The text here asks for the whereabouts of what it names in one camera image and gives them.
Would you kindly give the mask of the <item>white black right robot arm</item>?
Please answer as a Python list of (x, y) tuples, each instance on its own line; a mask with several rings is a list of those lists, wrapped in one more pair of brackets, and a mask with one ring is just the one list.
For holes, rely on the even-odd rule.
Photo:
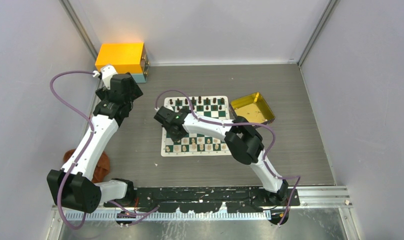
[(185, 108), (175, 112), (162, 106), (155, 113), (154, 119), (175, 142), (187, 134), (201, 134), (225, 142), (232, 157), (248, 165), (260, 179), (271, 204), (281, 205), (288, 198), (289, 184), (268, 159), (268, 149), (263, 144), (261, 134), (255, 129), (255, 124), (244, 117), (217, 119)]

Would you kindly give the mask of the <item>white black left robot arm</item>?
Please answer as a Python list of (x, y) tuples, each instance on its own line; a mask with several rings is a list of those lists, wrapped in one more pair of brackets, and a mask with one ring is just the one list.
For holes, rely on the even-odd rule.
[(84, 113), (89, 128), (68, 161), (59, 170), (51, 170), (47, 182), (54, 203), (59, 208), (69, 208), (93, 213), (100, 204), (117, 200), (123, 206), (131, 206), (136, 200), (133, 183), (114, 178), (93, 183), (94, 172), (111, 137), (128, 118), (133, 102), (143, 92), (130, 73), (106, 76), (107, 84), (96, 95), (100, 102), (92, 117)]

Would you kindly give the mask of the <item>gold tin box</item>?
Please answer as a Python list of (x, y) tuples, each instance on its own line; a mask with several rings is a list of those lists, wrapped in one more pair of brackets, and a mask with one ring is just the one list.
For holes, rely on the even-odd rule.
[(271, 124), (276, 116), (260, 92), (234, 99), (229, 103), (230, 111), (236, 118), (246, 118), (249, 122), (263, 125)]

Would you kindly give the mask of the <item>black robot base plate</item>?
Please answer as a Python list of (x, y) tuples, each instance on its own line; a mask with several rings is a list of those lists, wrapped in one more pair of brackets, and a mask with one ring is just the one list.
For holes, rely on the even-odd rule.
[(260, 213), (263, 210), (279, 210), (299, 206), (298, 192), (287, 190), (290, 199), (279, 201), (260, 186), (221, 187), (137, 187), (126, 199), (116, 202), (125, 208), (136, 207), (148, 212), (159, 207), (159, 213), (193, 212), (216, 213), (225, 207), (227, 213)]

